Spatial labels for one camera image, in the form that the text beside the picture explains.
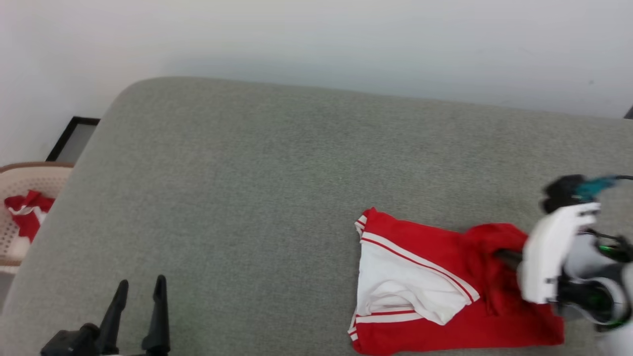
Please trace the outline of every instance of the gray sofa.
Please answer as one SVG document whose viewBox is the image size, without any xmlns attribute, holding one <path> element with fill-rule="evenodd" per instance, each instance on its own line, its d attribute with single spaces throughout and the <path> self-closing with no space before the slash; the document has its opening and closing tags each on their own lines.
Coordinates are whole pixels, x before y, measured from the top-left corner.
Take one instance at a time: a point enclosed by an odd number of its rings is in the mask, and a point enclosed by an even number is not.
<svg viewBox="0 0 633 356">
<path fill-rule="evenodd" d="M 158 274 L 172 355 L 354 355 L 346 330 L 369 207 L 465 231 L 529 230 L 559 175 L 633 173 L 633 120 L 197 78 L 136 83 L 112 104 L 17 275 L 5 356 L 98 324 L 130 281 L 118 344 L 139 353 Z M 633 236 L 633 186 L 601 227 Z M 564 346 L 433 355 L 596 355 Z"/>
</svg>

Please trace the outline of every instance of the folded clothing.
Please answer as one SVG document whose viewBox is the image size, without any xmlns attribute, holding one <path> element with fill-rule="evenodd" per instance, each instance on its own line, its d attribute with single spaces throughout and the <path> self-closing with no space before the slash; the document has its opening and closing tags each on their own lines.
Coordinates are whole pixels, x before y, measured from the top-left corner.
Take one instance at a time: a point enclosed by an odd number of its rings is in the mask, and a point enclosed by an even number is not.
<svg viewBox="0 0 633 356">
<path fill-rule="evenodd" d="M 563 343 L 562 318 L 523 300 L 516 272 L 492 255 L 522 251 L 527 236 L 516 227 L 486 224 L 459 234 L 374 208 L 355 225 L 361 258 L 348 333 L 357 352 Z"/>
</svg>

